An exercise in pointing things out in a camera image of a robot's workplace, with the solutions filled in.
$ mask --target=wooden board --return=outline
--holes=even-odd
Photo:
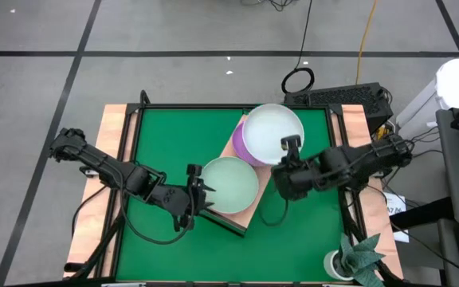
[[[125,120],[126,104],[108,104],[105,106],[104,114],[100,122],[99,134],[96,139],[95,146],[101,151],[107,153],[110,156],[117,157],[118,149],[120,146],[121,134]],[[129,127],[127,142],[131,143],[135,130],[135,122],[137,116],[131,117],[131,123]],[[124,159],[130,158],[131,145],[128,144],[125,147]],[[86,186],[84,187],[84,194],[82,201],[91,196],[97,190],[102,187],[98,177],[92,179],[86,179]],[[85,262],[100,242],[100,236],[102,235],[102,229],[104,227],[104,219],[106,210],[109,202],[109,189],[103,191],[100,195],[96,196],[92,201],[86,204],[86,206],[80,210],[77,221],[76,231],[73,235],[72,243],[70,245],[70,252],[67,258],[67,262]],[[116,209],[120,208],[119,202],[115,206]],[[114,241],[112,239],[111,244],[106,250],[106,261],[110,262],[112,259],[112,252],[114,250]],[[105,264],[103,269],[103,275],[109,275],[110,264]],[[65,273],[67,277],[72,275],[71,273]]]
[[[238,121],[237,126],[245,120],[247,120],[247,115],[242,115],[242,118]],[[237,157],[237,153],[233,149],[233,136],[229,138],[228,143],[222,150],[221,157],[224,156]],[[214,212],[220,214],[222,217],[228,218],[230,221],[237,223],[239,226],[242,226],[247,230],[249,224],[251,223],[251,219],[253,218],[254,212],[258,207],[258,203],[260,203],[261,196],[263,195],[267,184],[269,184],[271,168],[271,166],[253,167],[259,180],[260,189],[258,190],[258,194],[256,195],[253,203],[249,207],[241,212],[237,212],[236,214],[223,214],[218,213],[215,210]]]
[[[347,130],[348,143],[352,147],[359,147],[371,142],[371,137],[367,128],[364,109],[361,105],[344,105],[343,119]],[[341,135],[337,117],[332,115],[332,124],[335,132],[336,143],[341,144]],[[382,190],[379,179],[370,179],[369,185],[378,190]],[[399,261],[396,242],[390,226],[389,213],[383,196],[373,188],[365,188],[360,193],[360,202],[363,209],[364,223],[366,225],[367,236],[381,234],[376,252],[386,255],[383,262],[389,267],[390,271],[396,276],[403,278],[402,267]]]

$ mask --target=yellow cable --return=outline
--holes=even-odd
[[[367,24],[366,24],[366,29],[364,30],[364,35],[363,39],[360,42],[360,49],[359,49],[359,58],[357,59],[357,76],[355,77],[355,84],[357,85],[359,83],[359,76],[360,76],[360,58],[363,55],[363,49],[364,49],[364,44],[366,43],[366,36],[367,36],[367,31],[370,28],[371,24],[371,19],[373,18],[373,14],[375,13],[375,8],[376,8],[376,3],[379,0],[375,0],[373,2],[373,8],[371,8],[370,16],[367,18]]]

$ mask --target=potted plant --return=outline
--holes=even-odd
[[[325,255],[325,271],[336,280],[355,279],[363,286],[383,287],[382,281],[375,274],[378,268],[376,262],[385,256],[375,252],[379,238],[380,234],[376,234],[352,246],[350,239],[344,234],[339,249]]]

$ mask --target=green leaf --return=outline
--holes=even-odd
[[[370,238],[362,240],[359,244],[353,247],[354,251],[372,251],[375,250],[376,245],[379,243],[380,234],[375,234]]]
[[[333,265],[334,265],[334,269],[335,271],[340,274],[340,275],[343,275],[345,277],[350,277],[351,274],[349,274],[345,268],[343,267],[343,265],[341,264],[341,261],[340,260],[334,260],[333,262]]]
[[[346,257],[350,254],[354,253],[354,249],[350,244],[350,239],[346,234],[343,234],[341,237],[341,261],[345,262],[347,259]]]
[[[383,282],[375,274],[375,265],[361,269],[353,278],[365,287],[384,287]]]
[[[354,253],[354,260],[355,260],[355,267],[357,269],[363,269],[364,267],[367,267],[380,259],[384,258],[385,255],[383,254],[378,254],[375,251],[359,251]]]
[[[345,261],[341,261],[341,266],[345,269],[347,273],[353,275],[357,271],[359,271],[359,268],[357,268],[358,261],[355,254],[349,254],[345,257],[345,259]]]

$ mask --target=wooden table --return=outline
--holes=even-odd
[[[105,106],[102,121],[100,122],[99,134],[96,140],[96,147],[107,154],[116,157],[120,145],[120,138],[124,125],[126,104],[108,104]],[[125,147],[124,160],[130,158],[132,137],[136,122],[136,114],[131,116],[129,133],[127,136],[127,146]],[[353,147],[358,147],[371,142],[367,129],[366,117],[361,105],[344,105],[343,120],[347,130],[348,142]],[[332,123],[335,132],[336,143],[340,145],[341,135],[337,117],[332,115]],[[370,179],[369,185],[382,190],[382,185],[378,179]],[[101,184],[98,178],[87,179],[82,200],[92,195]],[[109,191],[103,192],[88,203],[79,213],[76,223],[76,232],[72,239],[68,262],[85,262],[91,255],[95,246],[100,241],[102,234],[104,217],[108,207]],[[399,262],[398,251],[394,235],[390,227],[389,214],[383,196],[372,188],[366,188],[360,193],[360,202],[363,210],[364,222],[366,224],[367,236],[380,233],[380,241],[376,251],[386,255],[383,262],[389,267],[390,271],[396,276],[403,278],[402,269]],[[105,254],[103,266],[103,276],[109,276],[109,269],[114,250],[114,238]]]

